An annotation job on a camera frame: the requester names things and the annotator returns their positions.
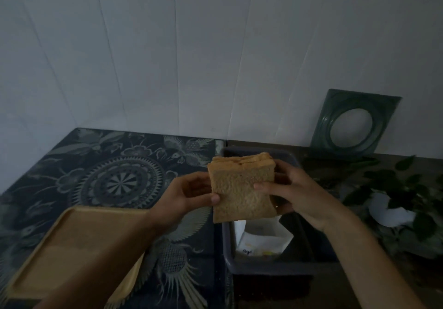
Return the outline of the person's right hand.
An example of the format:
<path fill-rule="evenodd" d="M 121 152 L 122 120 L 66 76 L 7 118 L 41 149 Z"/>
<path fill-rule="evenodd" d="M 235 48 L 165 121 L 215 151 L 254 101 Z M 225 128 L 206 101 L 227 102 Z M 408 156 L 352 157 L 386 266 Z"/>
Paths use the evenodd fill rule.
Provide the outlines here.
<path fill-rule="evenodd" d="M 287 185 L 287 202 L 278 207 L 278 213 L 299 213 L 315 229 L 325 233 L 332 221 L 343 212 L 343 205 L 323 189 L 303 169 L 275 160 L 277 172 L 274 182 Z"/>

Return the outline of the person's left hand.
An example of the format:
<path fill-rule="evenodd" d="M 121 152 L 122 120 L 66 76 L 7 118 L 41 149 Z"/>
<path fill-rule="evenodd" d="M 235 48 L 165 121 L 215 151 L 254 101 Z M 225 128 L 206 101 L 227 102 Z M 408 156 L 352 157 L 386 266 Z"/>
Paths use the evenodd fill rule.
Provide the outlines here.
<path fill-rule="evenodd" d="M 188 214 L 184 214 L 185 195 L 191 197 L 203 194 L 215 194 L 207 172 L 193 172 L 176 177 L 150 209 L 148 217 L 159 233 L 165 233 Z"/>

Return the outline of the stack of brown bread slices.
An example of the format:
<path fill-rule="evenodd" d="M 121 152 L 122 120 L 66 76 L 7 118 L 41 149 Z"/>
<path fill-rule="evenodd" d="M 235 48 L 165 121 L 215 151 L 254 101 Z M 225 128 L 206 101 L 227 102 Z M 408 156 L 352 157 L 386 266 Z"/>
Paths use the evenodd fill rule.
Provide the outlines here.
<path fill-rule="evenodd" d="M 269 153 L 249 156 L 215 156 L 207 165 L 212 192 L 220 202 L 213 207 L 213 222 L 273 218 L 273 198 L 255 190 L 255 183 L 274 182 L 275 161 Z"/>

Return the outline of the person's left forearm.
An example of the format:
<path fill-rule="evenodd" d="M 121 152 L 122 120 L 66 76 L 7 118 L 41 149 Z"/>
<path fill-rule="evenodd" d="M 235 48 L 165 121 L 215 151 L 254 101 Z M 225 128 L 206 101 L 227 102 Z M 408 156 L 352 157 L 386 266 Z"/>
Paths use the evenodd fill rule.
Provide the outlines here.
<path fill-rule="evenodd" d="M 33 309 L 103 309 L 142 253 L 174 223 L 149 211 Z"/>

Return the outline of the person's right forearm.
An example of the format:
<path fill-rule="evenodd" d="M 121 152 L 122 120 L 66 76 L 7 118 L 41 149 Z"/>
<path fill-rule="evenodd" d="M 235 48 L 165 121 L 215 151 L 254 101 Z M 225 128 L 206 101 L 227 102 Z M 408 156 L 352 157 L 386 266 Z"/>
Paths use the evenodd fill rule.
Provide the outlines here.
<path fill-rule="evenodd" d="M 362 309 L 426 309 L 366 225 L 339 204 L 324 234 Z"/>

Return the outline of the white plastic bread bag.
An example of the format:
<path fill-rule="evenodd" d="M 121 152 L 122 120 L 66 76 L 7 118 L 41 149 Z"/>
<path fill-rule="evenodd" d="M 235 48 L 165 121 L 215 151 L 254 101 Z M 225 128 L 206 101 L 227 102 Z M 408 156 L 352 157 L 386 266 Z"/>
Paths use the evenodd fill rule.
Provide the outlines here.
<path fill-rule="evenodd" d="M 294 235 L 280 223 L 281 216 L 233 222 L 236 254 L 249 257 L 276 257 Z"/>

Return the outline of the dark plastic bin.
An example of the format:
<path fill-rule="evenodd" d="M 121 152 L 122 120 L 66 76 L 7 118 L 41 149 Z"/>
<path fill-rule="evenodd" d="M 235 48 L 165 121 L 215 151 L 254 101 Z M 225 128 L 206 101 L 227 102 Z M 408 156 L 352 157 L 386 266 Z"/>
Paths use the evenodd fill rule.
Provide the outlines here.
<path fill-rule="evenodd" d="M 288 247 L 277 257 L 252 257 L 235 252 L 233 225 L 223 222 L 223 256 L 228 270 L 241 275 L 290 276 L 331 273 L 341 268 L 327 237 L 302 216 L 285 214 L 280 223 L 294 235 Z"/>

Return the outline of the dark patterned tablecloth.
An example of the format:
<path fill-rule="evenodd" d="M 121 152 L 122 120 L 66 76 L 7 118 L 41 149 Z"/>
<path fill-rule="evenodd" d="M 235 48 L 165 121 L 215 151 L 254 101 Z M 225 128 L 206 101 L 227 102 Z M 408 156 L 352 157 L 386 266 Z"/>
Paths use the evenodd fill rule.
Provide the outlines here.
<path fill-rule="evenodd" d="M 7 284 L 68 208 L 151 208 L 174 178 L 206 171 L 225 140 L 76 128 L 0 196 L 0 309 Z M 235 309 L 222 227 L 212 209 L 186 215 L 144 256 L 135 285 L 104 309 Z"/>

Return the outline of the white plant pot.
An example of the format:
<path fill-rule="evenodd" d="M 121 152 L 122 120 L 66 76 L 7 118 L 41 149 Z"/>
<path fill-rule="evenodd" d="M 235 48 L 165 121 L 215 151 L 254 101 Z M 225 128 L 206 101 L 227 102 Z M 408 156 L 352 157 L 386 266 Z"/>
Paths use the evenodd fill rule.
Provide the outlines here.
<path fill-rule="evenodd" d="M 407 211 L 402 207 L 389 209 L 389 201 L 391 199 L 386 194 L 379 192 L 372 194 L 368 204 L 368 212 L 377 223 L 387 228 L 394 228 L 413 222 L 416 217 L 415 212 Z"/>

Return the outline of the green leafy plant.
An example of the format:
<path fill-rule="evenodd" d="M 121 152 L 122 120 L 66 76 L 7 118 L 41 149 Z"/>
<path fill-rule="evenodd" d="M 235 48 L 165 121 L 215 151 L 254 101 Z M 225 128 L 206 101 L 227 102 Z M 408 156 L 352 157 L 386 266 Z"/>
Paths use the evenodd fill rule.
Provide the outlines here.
<path fill-rule="evenodd" d="M 419 242 L 433 237 L 443 242 L 443 173 L 435 178 L 437 189 L 429 188 L 422 183 L 423 175 L 420 173 L 402 178 L 402 172 L 411 168 L 415 158 L 416 156 L 412 155 L 400 160 L 393 169 L 366 170 L 363 173 L 365 182 L 351 188 L 345 196 L 339 196 L 339 199 L 348 207 L 366 206 L 368 212 L 372 194 L 374 192 L 386 194 L 391 199 L 388 204 L 389 209 L 402 207 L 416 213 L 413 222 L 394 228 L 412 232 Z"/>

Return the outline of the wooden tray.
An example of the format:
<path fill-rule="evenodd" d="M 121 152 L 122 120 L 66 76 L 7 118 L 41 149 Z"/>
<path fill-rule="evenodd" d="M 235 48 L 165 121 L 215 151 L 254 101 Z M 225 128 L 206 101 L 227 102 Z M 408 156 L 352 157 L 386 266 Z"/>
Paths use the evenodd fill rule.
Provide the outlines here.
<path fill-rule="evenodd" d="M 45 298 L 146 212 L 90 206 L 66 209 L 8 283 L 7 299 Z"/>

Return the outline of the green square frame with hole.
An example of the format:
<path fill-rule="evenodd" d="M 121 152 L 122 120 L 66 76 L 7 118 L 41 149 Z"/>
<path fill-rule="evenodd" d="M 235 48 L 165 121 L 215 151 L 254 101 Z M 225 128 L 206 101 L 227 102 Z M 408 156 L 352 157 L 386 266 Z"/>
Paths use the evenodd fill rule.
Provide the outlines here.
<path fill-rule="evenodd" d="M 353 160 L 371 155 L 401 99 L 329 89 L 311 139 L 310 156 Z"/>

